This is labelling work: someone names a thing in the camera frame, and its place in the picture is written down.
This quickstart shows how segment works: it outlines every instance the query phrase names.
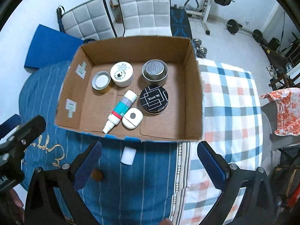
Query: cardboard sticker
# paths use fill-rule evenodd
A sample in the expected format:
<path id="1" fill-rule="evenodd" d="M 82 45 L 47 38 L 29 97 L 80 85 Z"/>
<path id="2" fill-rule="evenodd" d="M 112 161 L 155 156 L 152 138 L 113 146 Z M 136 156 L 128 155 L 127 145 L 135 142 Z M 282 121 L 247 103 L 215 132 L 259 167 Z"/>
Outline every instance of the cardboard sticker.
<path id="1" fill-rule="evenodd" d="M 66 101 L 66 107 L 67 110 L 69 110 L 68 112 L 68 118 L 72 118 L 73 117 L 73 113 L 76 111 L 76 102 L 72 101 L 70 99 L 67 99 Z"/>
<path id="2" fill-rule="evenodd" d="M 78 64 L 77 69 L 76 69 L 76 73 L 83 79 L 86 75 L 85 68 L 86 68 L 86 62 L 83 62 L 82 66 L 80 64 Z"/>

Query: red band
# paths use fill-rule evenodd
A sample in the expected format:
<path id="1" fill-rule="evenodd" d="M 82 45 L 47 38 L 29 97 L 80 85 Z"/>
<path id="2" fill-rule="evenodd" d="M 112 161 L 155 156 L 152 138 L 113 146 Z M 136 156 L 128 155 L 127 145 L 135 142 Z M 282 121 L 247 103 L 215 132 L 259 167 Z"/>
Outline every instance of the red band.
<path id="1" fill-rule="evenodd" d="M 122 119 L 122 116 L 119 113 L 116 113 L 115 111 L 112 111 L 112 114 L 114 114 L 118 119 Z"/>

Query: orange floral cloth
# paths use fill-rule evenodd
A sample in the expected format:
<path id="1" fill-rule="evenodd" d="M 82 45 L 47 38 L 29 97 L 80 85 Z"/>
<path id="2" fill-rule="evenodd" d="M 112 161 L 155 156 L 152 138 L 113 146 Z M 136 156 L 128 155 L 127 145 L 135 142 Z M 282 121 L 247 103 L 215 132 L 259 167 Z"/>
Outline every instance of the orange floral cloth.
<path id="1" fill-rule="evenodd" d="M 300 89 L 287 88 L 276 90 L 261 96 L 275 101 L 277 105 L 276 135 L 300 135 Z"/>

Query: cardboard box flap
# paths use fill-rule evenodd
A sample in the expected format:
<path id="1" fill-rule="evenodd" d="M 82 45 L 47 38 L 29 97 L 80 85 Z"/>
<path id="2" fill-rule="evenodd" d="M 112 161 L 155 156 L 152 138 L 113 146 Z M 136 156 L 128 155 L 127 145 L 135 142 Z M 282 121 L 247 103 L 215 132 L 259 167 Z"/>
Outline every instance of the cardboard box flap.
<path id="1" fill-rule="evenodd" d="M 185 93 L 187 96 L 185 134 L 190 140 L 199 140 L 202 138 L 203 131 L 203 88 L 198 62 L 193 51 L 185 64 Z"/>
<path id="2" fill-rule="evenodd" d="M 161 59 L 166 63 L 182 63 L 188 38 L 179 37 L 120 37 L 82 45 L 82 50 L 96 65 L 99 63 L 146 62 Z"/>
<path id="3" fill-rule="evenodd" d="M 76 73 L 79 65 L 82 66 L 85 63 L 85 68 L 83 70 L 84 77 Z M 86 56 L 86 54 L 79 47 L 70 68 L 64 79 L 62 85 L 61 94 L 58 100 L 58 106 L 56 110 L 55 124 L 70 127 L 79 128 L 81 112 L 83 108 L 84 96 L 86 94 L 87 84 L 92 71 L 92 62 Z M 76 108 L 73 109 L 72 116 L 69 117 L 70 109 L 66 106 L 68 101 L 76 103 Z"/>

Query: dumbbell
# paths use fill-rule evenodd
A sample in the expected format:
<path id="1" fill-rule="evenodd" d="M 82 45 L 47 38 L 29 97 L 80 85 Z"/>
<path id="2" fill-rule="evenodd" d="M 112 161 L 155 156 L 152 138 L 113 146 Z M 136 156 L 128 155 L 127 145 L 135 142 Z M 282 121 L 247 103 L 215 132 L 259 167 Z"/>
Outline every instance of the dumbbell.
<path id="1" fill-rule="evenodd" d="M 197 57 L 206 58 L 207 49 L 205 47 L 201 47 L 202 41 L 200 39 L 193 39 L 193 43 L 196 49 Z"/>
<path id="2" fill-rule="evenodd" d="M 263 38 L 263 34 L 260 30 L 254 30 L 253 32 L 250 32 L 244 29 L 243 26 L 239 24 L 237 21 L 235 21 L 234 19 L 228 20 L 226 27 L 231 34 L 236 34 L 239 30 L 243 30 L 252 34 L 252 37 L 257 43 L 260 43 L 265 46 L 268 45 L 268 42 L 266 41 L 266 39 Z"/>

